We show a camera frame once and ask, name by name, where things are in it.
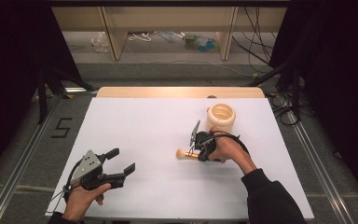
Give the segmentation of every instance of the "black sleeve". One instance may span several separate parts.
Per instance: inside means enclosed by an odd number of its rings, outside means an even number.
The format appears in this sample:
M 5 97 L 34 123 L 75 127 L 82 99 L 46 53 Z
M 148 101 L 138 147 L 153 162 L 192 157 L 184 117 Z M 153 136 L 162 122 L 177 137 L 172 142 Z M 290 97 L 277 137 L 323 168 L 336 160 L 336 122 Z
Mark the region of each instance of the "black sleeve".
M 241 181 L 248 190 L 248 213 L 252 224 L 307 223 L 283 185 L 278 181 L 271 182 L 262 169 L 252 171 Z
M 75 224 L 75 222 L 68 221 L 62 218 L 62 213 L 55 212 L 48 221 L 48 224 Z

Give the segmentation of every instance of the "person's right hand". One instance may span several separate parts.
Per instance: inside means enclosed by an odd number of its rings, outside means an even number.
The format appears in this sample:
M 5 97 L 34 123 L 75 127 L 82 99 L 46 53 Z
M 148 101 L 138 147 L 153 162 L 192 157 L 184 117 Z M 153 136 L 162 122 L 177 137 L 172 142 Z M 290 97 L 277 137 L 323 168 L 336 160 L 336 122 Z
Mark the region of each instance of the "person's right hand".
M 214 135 L 220 134 L 216 126 L 213 126 L 210 132 Z M 219 159 L 221 162 L 234 160 L 240 166 L 245 175 L 257 169 L 250 155 L 245 152 L 233 139 L 229 137 L 216 137 L 215 141 L 216 149 L 213 153 L 211 153 L 211 155 L 209 155 L 210 161 L 215 159 Z

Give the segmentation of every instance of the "table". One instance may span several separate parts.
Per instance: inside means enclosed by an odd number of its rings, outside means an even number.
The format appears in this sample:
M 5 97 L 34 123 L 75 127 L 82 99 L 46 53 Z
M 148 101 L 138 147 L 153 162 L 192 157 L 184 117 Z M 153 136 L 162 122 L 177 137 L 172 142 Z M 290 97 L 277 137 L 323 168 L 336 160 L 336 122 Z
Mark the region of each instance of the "table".
M 210 95 L 218 98 L 206 99 Z M 255 163 L 269 178 L 282 182 L 305 218 L 313 218 L 269 102 L 258 88 L 101 88 L 90 103 L 54 195 L 62 190 L 70 170 L 87 150 L 102 154 L 119 147 L 120 154 L 105 162 L 104 171 L 120 173 L 133 162 L 136 170 L 127 177 L 124 188 L 104 194 L 104 206 L 92 205 L 87 217 L 247 219 L 247 193 L 240 180 L 241 170 L 233 161 L 221 164 L 175 158 L 177 148 L 188 149 L 197 119 L 201 120 L 201 131 L 206 108 L 217 102 L 236 110 L 233 133 L 241 136 Z M 48 210 L 56 203 L 52 201 Z M 61 202 L 57 210 L 64 207 Z

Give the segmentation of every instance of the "black cloth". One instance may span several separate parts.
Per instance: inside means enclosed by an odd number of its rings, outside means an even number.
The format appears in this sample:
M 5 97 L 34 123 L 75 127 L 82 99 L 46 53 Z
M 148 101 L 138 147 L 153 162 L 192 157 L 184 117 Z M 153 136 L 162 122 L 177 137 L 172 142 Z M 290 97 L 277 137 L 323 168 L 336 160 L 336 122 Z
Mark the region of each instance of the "black cloth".
M 283 187 L 271 182 L 262 169 L 257 169 L 241 179 L 248 190 L 248 214 L 252 224 L 307 223 L 295 200 Z M 48 224 L 74 224 L 55 212 Z

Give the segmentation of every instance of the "hand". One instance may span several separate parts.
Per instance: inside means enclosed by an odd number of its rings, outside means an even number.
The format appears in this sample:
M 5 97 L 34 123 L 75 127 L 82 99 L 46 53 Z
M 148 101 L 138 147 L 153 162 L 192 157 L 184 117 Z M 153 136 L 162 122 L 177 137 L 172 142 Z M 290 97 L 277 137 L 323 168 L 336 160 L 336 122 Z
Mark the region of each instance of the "hand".
M 219 134 L 219 130 L 216 126 L 213 126 L 210 132 L 213 132 L 214 135 Z M 221 162 L 234 160 L 240 166 L 245 175 L 257 169 L 251 156 L 246 153 L 233 139 L 229 137 L 217 137 L 215 140 L 216 149 L 213 153 L 211 153 L 211 155 L 209 155 L 210 161 L 215 159 L 219 159 Z
M 62 217 L 73 222 L 80 222 L 86 215 L 92 201 L 96 201 L 98 205 L 103 205 L 101 195 L 111 188 L 110 184 L 104 184 L 93 190 L 83 189 L 81 186 L 74 187 L 69 195 L 65 212 Z

